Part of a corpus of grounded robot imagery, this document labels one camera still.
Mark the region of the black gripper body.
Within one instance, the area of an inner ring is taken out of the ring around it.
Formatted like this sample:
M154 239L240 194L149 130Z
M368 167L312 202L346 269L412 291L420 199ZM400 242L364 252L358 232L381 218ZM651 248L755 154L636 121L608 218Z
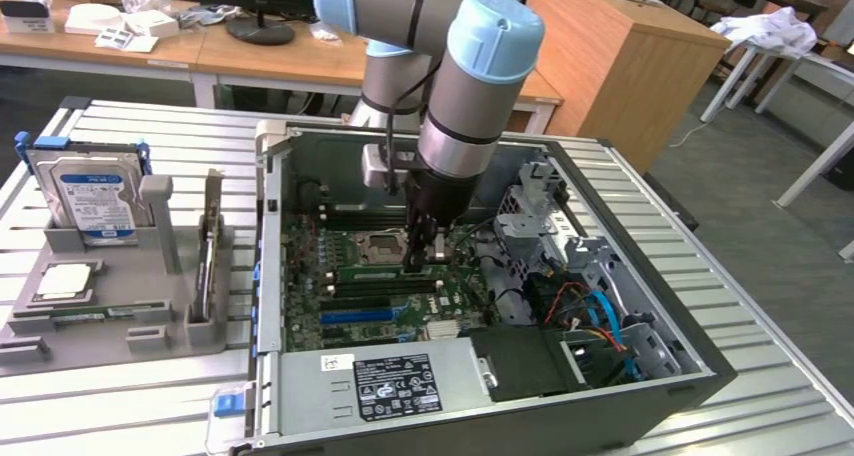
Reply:
M453 178L426 169L409 171L404 181L406 226L449 227L468 210L474 178Z

